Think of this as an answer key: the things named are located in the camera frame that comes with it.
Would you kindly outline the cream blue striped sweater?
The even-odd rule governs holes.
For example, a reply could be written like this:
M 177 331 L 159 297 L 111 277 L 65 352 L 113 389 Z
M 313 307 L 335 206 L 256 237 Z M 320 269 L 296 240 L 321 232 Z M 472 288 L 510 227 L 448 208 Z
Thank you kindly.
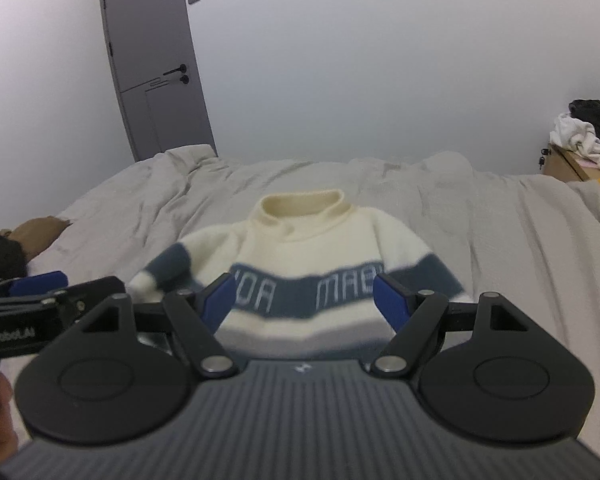
M 234 307 L 215 334 L 235 358 L 370 361 L 394 330 L 374 304 L 389 273 L 411 292 L 467 302 L 428 245 L 385 211 L 353 205 L 340 190 L 264 196 L 248 219 L 181 238 L 129 282 L 139 302 L 198 292 L 228 272 Z

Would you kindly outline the grey bedroom door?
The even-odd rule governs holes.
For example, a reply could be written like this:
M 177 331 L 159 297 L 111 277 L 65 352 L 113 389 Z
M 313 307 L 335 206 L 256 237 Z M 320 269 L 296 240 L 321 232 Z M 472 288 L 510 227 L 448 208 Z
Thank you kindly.
M 185 145 L 215 146 L 187 0 L 100 0 L 109 63 L 135 159 Z M 162 74 L 188 66 L 189 84 Z

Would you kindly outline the brown pillow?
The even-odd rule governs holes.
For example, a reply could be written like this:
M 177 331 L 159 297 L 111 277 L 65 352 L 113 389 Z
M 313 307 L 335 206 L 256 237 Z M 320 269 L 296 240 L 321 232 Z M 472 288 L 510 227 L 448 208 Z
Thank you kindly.
M 24 258 L 30 262 L 45 252 L 70 224 L 69 220 L 52 216 L 34 218 L 13 230 L 2 229 L 0 235 L 17 242 L 22 248 Z

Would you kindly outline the grey bed sheet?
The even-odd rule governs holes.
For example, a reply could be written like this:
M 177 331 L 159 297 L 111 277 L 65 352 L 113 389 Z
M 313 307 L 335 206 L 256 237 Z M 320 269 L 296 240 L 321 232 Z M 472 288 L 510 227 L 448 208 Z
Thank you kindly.
M 227 162 L 207 145 L 174 148 L 121 171 L 64 213 L 70 226 L 34 258 L 34 274 L 128 283 L 172 244 L 249 218 L 264 196 L 340 190 L 419 236 L 478 299 L 496 290 L 590 369 L 596 385 L 583 440 L 600 454 L 600 185 L 499 177 L 455 153 L 414 165 Z

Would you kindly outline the cardboard box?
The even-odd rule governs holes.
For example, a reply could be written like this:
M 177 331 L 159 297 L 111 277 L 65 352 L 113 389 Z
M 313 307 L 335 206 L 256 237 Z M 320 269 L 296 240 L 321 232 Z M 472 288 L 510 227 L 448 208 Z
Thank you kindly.
M 600 170 L 589 167 L 586 160 L 559 146 L 542 148 L 539 165 L 542 174 L 562 182 L 585 182 L 600 179 Z

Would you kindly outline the white crumpled cloth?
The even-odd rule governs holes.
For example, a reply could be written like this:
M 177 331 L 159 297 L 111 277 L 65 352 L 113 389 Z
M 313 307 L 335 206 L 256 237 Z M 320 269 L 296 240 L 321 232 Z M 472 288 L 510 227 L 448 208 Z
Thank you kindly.
M 589 122 L 573 118 L 570 114 L 560 114 L 554 120 L 554 129 L 548 136 L 548 142 L 594 162 L 600 170 L 600 139 Z

